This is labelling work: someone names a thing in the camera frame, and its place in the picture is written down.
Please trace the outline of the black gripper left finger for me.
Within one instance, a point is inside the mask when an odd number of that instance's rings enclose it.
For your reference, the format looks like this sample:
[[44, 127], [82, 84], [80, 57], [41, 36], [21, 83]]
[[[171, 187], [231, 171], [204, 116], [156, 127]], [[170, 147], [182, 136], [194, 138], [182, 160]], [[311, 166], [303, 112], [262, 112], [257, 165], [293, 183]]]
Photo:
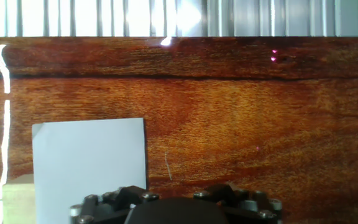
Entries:
[[134, 185], [102, 195], [91, 194], [70, 207], [70, 224], [125, 224], [137, 206], [159, 199], [159, 194]]

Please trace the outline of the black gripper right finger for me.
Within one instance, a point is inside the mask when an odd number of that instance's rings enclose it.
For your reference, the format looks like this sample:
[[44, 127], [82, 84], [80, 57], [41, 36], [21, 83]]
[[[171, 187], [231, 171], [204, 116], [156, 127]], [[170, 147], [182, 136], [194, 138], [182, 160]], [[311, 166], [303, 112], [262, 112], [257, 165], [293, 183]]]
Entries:
[[282, 224], [282, 202], [262, 191], [215, 184], [195, 192], [193, 198], [216, 205], [229, 223]]

